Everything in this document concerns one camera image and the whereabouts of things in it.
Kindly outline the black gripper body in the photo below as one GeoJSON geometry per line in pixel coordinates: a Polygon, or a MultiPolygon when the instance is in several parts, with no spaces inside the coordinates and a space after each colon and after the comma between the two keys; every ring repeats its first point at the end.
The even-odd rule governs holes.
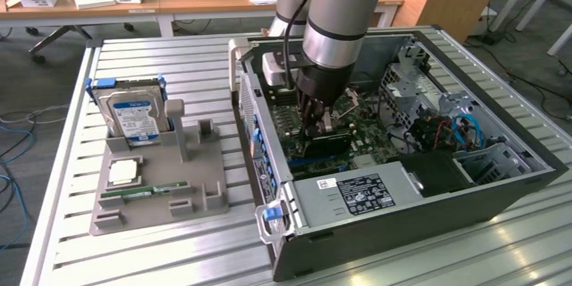
{"type": "Polygon", "coordinates": [[[354,64],[343,68],[326,68],[323,66],[303,67],[296,77],[298,89],[324,104],[334,104],[350,83],[354,64]]]}

